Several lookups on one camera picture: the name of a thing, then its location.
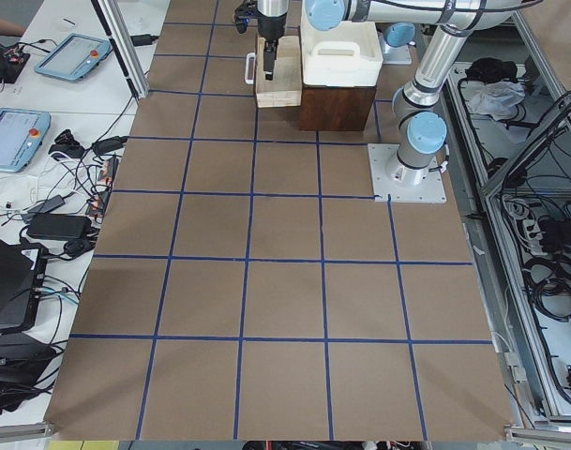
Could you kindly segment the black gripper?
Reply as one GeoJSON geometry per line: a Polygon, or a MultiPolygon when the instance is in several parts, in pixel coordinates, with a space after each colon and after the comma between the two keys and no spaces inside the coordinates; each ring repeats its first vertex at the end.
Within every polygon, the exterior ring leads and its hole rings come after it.
{"type": "MultiPolygon", "coordinates": [[[[258,1],[258,31],[267,41],[278,41],[285,34],[287,0],[258,1]]],[[[275,43],[265,42],[263,47],[263,72],[268,81],[274,78],[275,43]]]]}

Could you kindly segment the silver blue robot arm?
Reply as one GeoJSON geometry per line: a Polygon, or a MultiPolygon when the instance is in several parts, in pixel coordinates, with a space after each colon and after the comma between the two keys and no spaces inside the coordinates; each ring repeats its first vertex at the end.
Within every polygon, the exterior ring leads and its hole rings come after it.
{"type": "Polygon", "coordinates": [[[385,163],[389,179],[404,186],[424,181],[446,137],[432,111],[447,75],[470,34],[508,19],[520,1],[306,1],[304,12],[317,30],[343,22],[423,23],[437,27],[413,78],[394,95],[401,143],[385,163]]]}

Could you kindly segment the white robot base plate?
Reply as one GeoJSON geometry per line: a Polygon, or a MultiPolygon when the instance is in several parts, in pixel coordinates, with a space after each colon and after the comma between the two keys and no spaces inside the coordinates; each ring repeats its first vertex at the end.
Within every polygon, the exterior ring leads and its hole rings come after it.
{"type": "Polygon", "coordinates": [[[368,162],[376,202],[446,203],[443,176],[435,156],[426,168],[409,169],[398,160],[398,144],[370,143],[368,162]]]}

